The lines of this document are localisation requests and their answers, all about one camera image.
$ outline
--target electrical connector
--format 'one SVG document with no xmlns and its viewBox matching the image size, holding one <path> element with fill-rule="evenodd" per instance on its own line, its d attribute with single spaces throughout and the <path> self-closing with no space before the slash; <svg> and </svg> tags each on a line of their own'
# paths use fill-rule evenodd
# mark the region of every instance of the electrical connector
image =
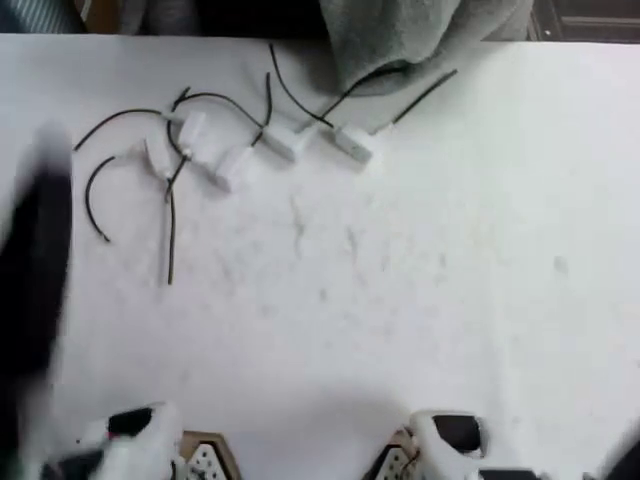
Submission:
<svg viewBox="0 0 640 480">
<path fill-rule="evenodd" d="M 227 152 L 213 173 L 214 183 L 228 193 L 235 192 L 249 182 L 248 169 L 253 147 L 234 147 Z"/>
<path fill-rule="evenodd" d="M 391 125 L 373 135 L 352 124 L 334 130 L 336 145 L 354 160 L 366 164 L 382 150 L 382 132 Z"/>
<path fill-rule="evenodd" d="M 193 152 L 199 137 L 206 129 L 207 115 L 203 112 L 191 112 L 185 119 L 178 135 L 178 145 L 185 153 Z"/>
<path fill-rule="evenodd" d="M 271 123 L 264 129 L 264 139 L 277 153 L 296 162 L 317 131 L 317 124 L 305 128 L 300 133 L 295 133 L 282 124 Z"/>
<path fill-rule="evenodd" d="M 155 176 L 162 181 L 170 178 L 173 174 L 173 165 L 167 137 L 159 131 L 147 135 L 144 139 L 144 151 Z"/>
</svg>

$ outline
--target white tabletop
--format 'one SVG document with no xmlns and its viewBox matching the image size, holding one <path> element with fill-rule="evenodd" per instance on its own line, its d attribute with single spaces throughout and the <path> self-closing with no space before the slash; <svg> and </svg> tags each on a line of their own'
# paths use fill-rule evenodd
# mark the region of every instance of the white tabletop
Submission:
<svg viewBox="0 0 640 480">
<path fill-rule="evenodd" d="M 266 43 L 4 36 L 0 192 L 35 127 L 78 140 L 128 107 L 225 93 L 264 115 Z M 327 51 L 279 46 L 291 89 L 331 99 Z M 382 125 L 424 85 L 349 100 Z M 175 284 L 163 285 L 162 185 L 136 161 L 90 171 L 154 118 L 106 127 L 74 159 L 74 236 L 53 410 L 59 445 L 123 408 L 172 399 L 186 427 L 227 435 L 248 479 L 349 479 L 409 412 L 486 417 L 498 458 L 576 478 L 640 414 L 640 48 L 483 45 L 396 128 L 364 172 L 324 135 L 291 165 L 258 147 L 258 178 L 176 186 Z M 274 83 L 279 121 L 304 114 Z M 225 148 L 254 131 L 215 102 Z"/>
</svg>

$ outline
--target black object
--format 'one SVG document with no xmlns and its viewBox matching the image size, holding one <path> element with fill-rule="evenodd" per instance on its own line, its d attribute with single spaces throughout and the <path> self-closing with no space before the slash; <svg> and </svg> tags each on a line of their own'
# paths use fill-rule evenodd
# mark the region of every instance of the black object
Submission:
<svg viewBox="0 0 640 480">
<path fill-rule="evenodd" d="M 107 431 L 116 437 L 135 437 L 149 425 L 152 416 L 153 410 L 150 407 L 118 413 L 109 417 Z"/>
<path fill-rule="evenodd" d="M 326 39 L 318 0 L 196 0 L 202 35 Z"/>
<path fill-rule="evenodd" d="M 56 463 L 47 463 L 41 480 L 86 480 L 102 463 L 102 449 L 89 450 L 79 455 L 64 458 Z"/>
<path fill-rule="evenodd" d="M 480 470 L 483 480 L 540 480 L 531 470 Z"/>
<path fill-rule="evenodd" d="M 632 480 L 640 478 L 640 435 L 604 480 Z"/>
<path fill-rule="evenodd" d="M 433 421 L 440 438 L 458 452 L 481 450 L 480 425 L 473 415 L 435 415 Z"/>
<path fill-rule="evenodd" d="M 0 476 L 20 447 L 27 388 L 49 369 L 71 243 L 71 148 L 57 134 L 43 135 L 34 160 L 0 250 Z"/>
</svg>

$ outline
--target black wire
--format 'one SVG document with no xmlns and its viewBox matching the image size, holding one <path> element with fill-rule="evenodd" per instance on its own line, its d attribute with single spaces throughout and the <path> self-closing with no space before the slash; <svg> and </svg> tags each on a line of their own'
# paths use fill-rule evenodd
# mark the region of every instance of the black wire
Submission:
<svg viewBox="0 0 640 480">
<path fill-rule="evenodd" d="M 273 115 L 273 96 L 271 95 L 271 73 L 270 72 L 267 72 L 267 75 L 265 77 L 265 84 L 266 84 L 265 86 L 267 90 L 267 116 L 264 119 L 264 126 L 266 127 L 271 123 L 271 116 Z M 264 135 L 264 128 L 258 132 L 258 134 L 256 135 L 256 138 L 254 138 L 253 142 L 251 142 L 252 147 L 255 147 L 258 144 L 258 142 L 262 138 L 262 135 Z"/>
<path fill-rule="evenodd" d="M 229 102 L 231 105 L 236 107 L 240 113 L 242 113 L 245 117 L 247 117 L 260 130 L 262 130 L 263 125 L 258 120 L 256 120 L 253 115 L 247 112 L 238 102 L 236 102 L 231 97 L 222 95 L 220 93 L 213 93 L 213 92 L 201 92 L 201 93 L 193 93 L 191 95 L 187 95 L 186 93 L 188 91 L 189 91 L 189 88 L 188 87 L 185 88 L 182 94 L 178 97 L 178 99 L 175 102 L 173 102 L 171 112 L 175 112 L 176 109 L 184 102 L 193 100 L 195 98 L 203 98 L 203 97 L 219 98 L 221 100 L 225 100 L 226 102 Z M 182 157 L 180 159 L 180 164 L 178 165 L 178 168 L 176 169 L 175 173 L 171 177 L 171 180 L 169 180 L 169 185 L 167 186 L 167 191 L 166 191 L 166 196 L 168 197 L 169 194 L 173 191 L 173 186 L 178 180 L 178 177 L 180 176 L 180 173 L 182 172 L 184 165 L 187 163 L 187 161 L 189 161 L 189 157 L 184 155 L 179 145 L 176 144 L 175 140 L 173 139 L 173 136 L 171 135 L 171 120 L 167 121 L 167 137 L 169 138 L 169 143 L 171 144 L 171 147 L 174 149 L 176 153 L 178 153 Z"/>
<path fill-rule="evenodd" d="M 323 118 L 320 115 L 316 115 L 315 113 L 313 113 L 311 110 L 309 110 L 304 105 L 302 105 L 302 103 L 300 103 L 296 97 L 293 96 L 293 94 L 289 91 L 289 89 L 287 88 L 286 84 L 284 83 L 284 80 L 282 79 L 282 74 L 280 73 L 280 67 L 278 66 L 278 59 L 276 58 L 276 51 L 275 51 L 272 43 L 269 44 L 269 51 L 271 52 L 271 60 L 273 61 L 273 66 L 276 69 L 276 75 L 278 76 L 278 81 L 280 82 L 280 85 L 282 85 L 282 89 L 285 91 L 285 93 L 291 99 L 291 101 L 293 103 L 295 103 L 300 110 L 305 112 L 307 115 L 309 115 L 314 120 L 317 120 L 318 122 L 324 123 L 329 128 L 335 128 L 333 123 L 328 121 L 326 118 Z"/>
<path fill-rule="evenodd" d="M 165 191 L 165 198 L 169 198 L 170 195 L 173 195 L 173 186 L 175 185 L 176 180 L 178 180 L 178 176 L 180 175 L 180 172 L 182 171 L 182 169 L 184 168 L 185 164 L 188 161 L 189 161 L 189 157 L 187 155 L 182 155 L 178 168 L 176 169 L 174 174 L 171 176 L 171 178 L 168 180 L 167 190 Z"/>
<path fill-rule="evenodd" d="M 400 120 L 402 120 L 411 110 L 413 110 L 416 107 L 416 105 L 418 105 L 422 100 L 424 100 L 424 98 L 427 95 L 433 92 L 436 88 L 443 85 L 447 80 L 453 77 L 456 73 L 458 73 L 458 70 L 452 70 L 451 72 L 444 74 L 442 77 L 436 80 L 436 82 L 433 85 L 431 85 L 424 92 L 418 95 L 418 98 L 416 98 L 403 111 L 401 111 L 398 115 L 396 115 L 396 117 L 391 121 L 391 123 L 395 125 L 398 122 L 400 122 Z"/>
<path fill-rule="evenodd" d="M 194 98 L 201 98 L 201 97 L 219 98 L 220 100 L 229 102 L 231 105 L 236 107 L 240 113 L 242 113 L 245 117 L 247 117 L 256 127 L 262 128 L 262 124 L 258 120 L 256 120 L 256 118 L 253 115 L 247 112 L 238 102 L 220 93 L 201 92 L 201 93 L 193 93 L 191 95 L 186 95 L 183 98 L 176 101 L 176 103 L 174 104 L 174 108 L 178 108 L 178 105 L 181 105 L 182 103 L 188 100 L 193 100 Z"/>
<path fill-rule="evenodd" d="M 176 108 L 178 108 L 178 105 L 180 105 L 180 102 L 187 96 L 187 93 L 189 93 L 189 90 L 191 90 L 191 87 L 186 87 L 184 90 L 182 90 L 182 92 L 180 92 L 180 95 L 178 95 L 178 98 L 176 98 L 176 100 L 171 105 L 171 113 L 174 113 L 176 111 Z M 178 144 L 173 138 L 173 134 L 171 131 L 172 126 L 173 124 L 171 123 L 171 119 L 170 118 L 167 119 L 167 139 L 169 140 L 169 145 L 171 145 L 171 148 L 173 148 L 173 151 L 176 152 L 178 155 L 182 156 L 182 151 L 180 150 L 180 147 L 178 146 Z"/>
<path fill-rule="evenodd" d="M 169 206 L 171 209 L 171 232 L 169 233 L 169 273 L 167 275 L 167 284 L 173 284 L 173 264 L 175 262 L 176 250 L 176 201 L 173 191 L 169 192 Z"/>
<path fill-rule="evenodd" d="M 376 78 L 381 78 L 384 77 L 386 75 L 392 75 L 395 73 L 403 73 L 406 69 L 402 68 L 402 67 L 395 67 L 395 68 L 389 68 L 387 70 L 379 70 L 379 71 L 375 71 L 370 73 L 369 75 L 365 75 L 364 77 L 362 77 L 360 80 L 358 80 L 357 82 L 355 82 L 353 85 L 351 85 L 348 89 L 346 89 L 339 97 L 338 99 L 333 102 L 329 108 L 327 108 L 322 115 L 320 115 L 321 118 L 327 118 L 327 116 L 333 112 L 336 108 L 338 108 L 338 106 L 344 102 L 349 95 L 351 95 L 356 89 L 358 89 L 359 87 L 361 87 L 362 85 L 364 85 L 367 82 L 370 82 L 371 80 L 375 80 Z"/>
<path fill-rule="evenodd" d="M 93 216 L 93 211 L 91 210 L 91 186 L 93 185 L 94 180 L 98 176 L 98 173 L 100 173 L 100 170 L 102 170 L 104 167 L 106 167 L 109 163 L 111 163 L 115 159 L 116 159 L 115 156 L 111 156 L 111 157 L 107 158 L 106 160 L 103 160 L 100 163 L 100 165 L 98 165 L 95 168 L 95 170 L 93 172 L 91 172 L 91 176 L 89 177 L 89 180 L 87 181 L 87 186 L 84 189 L 84 208 L 87 211 L 87 216 L 89 217 L 89 221 L 91 222 L 91 225 L 93 226 L 93 229 L 107 243 L 111 243 L 111 240 L 109 239 L 109 237 L 107 237 L 107 234 L 104 233 L 102 231 L 102 229 L 98 226 L 98 223 L 96 222 L 96 219 Z"/>
<path fill-rule="evenodd" d="M 98 130 L 100 130 L 100 128 L 104 127 L 107 123 L 109 123 L 111 120 L 118 118 L 122 115 L 126 115 L 129 113 L 150 113 L 153 115 L 159 115 L 159 116 L 163 116 L 162 112 L 160 110 L 154 110 L 152 108 L 129 108 L 127 110 L 121 110 L 119 112 L 114 113 L 113 115 L 109 115 L 107 118 L 105 118 L 104 120 L 102 120 L 100 123 L 98 123 L 95 127 L 93 127 L 91 130 L 89 130 L 89 132 L 82 137 L 82 140 L 80 140 L 78 142 L 78 144 L 73 147 L 73 151 L 77 152 L 80 147 L 82 147 L 82 145 L 84 145 L 86 143 L 87 140 L 89 140 L 89 138 L 91 138 L 91 136 L 96 133 Z"/>
</svg>

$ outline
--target gray cloth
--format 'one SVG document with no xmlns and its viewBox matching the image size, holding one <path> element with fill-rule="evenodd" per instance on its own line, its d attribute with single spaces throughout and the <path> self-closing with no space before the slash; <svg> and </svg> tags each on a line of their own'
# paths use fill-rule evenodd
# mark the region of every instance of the gray cloth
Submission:
<svg viewBox="0 0 640 480">
<path fill-rule="evenodd" d="M 344 89 L 374 71 L 402 67 L 363 85 L 386 93 L 457 67 L 485 38 L 524 40 L 533 0 L 320 0 Z"/>
</svg>

